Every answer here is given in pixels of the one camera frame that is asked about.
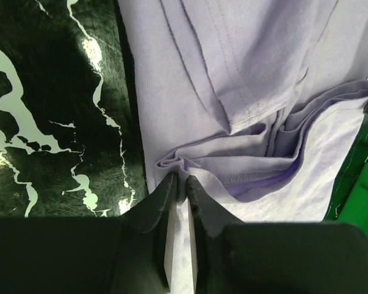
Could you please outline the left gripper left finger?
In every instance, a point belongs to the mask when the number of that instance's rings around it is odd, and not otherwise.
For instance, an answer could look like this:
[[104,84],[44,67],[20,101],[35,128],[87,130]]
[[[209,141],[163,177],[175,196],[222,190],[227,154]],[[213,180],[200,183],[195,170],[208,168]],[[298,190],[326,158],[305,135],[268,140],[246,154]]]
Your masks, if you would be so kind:
[[118,217],[0,218],[0,293],[168,293],[177,177]]

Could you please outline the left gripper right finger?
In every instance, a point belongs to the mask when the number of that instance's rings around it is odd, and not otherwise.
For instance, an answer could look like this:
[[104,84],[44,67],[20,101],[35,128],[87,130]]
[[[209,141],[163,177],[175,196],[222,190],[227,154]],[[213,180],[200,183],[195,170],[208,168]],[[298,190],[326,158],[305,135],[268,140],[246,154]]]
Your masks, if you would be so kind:
[[338,222],[246,223],[187,182],[197,293],[368,293],[368,239]]

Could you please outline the lavender t shirt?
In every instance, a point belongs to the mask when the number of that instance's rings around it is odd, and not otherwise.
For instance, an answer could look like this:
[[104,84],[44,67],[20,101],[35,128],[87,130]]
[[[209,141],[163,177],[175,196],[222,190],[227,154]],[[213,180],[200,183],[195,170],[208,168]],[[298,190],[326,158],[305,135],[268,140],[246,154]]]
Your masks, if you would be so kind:
[[120,1],[147,187],[320,222],[368,102],[368,1]]

